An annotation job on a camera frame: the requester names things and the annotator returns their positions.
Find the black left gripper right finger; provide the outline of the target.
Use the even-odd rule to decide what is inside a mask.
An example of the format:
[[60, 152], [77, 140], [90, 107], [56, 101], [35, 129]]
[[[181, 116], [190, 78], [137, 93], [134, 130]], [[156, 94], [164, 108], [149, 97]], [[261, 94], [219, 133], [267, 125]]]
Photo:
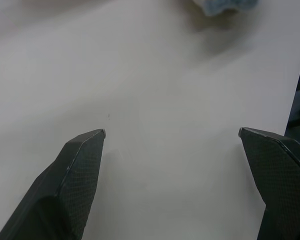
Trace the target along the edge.
[[300, 144], [248, 127], [238, 136], [265, 203], [257, 240], [300, 240]]

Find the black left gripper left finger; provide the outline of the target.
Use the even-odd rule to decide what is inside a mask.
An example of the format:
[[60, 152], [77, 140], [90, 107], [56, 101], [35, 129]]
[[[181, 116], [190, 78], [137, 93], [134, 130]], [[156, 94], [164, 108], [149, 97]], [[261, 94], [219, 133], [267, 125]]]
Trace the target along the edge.
[[34, 180], [0, 240], [81, 240], [97, 190], [106, 131], [69, 140]]

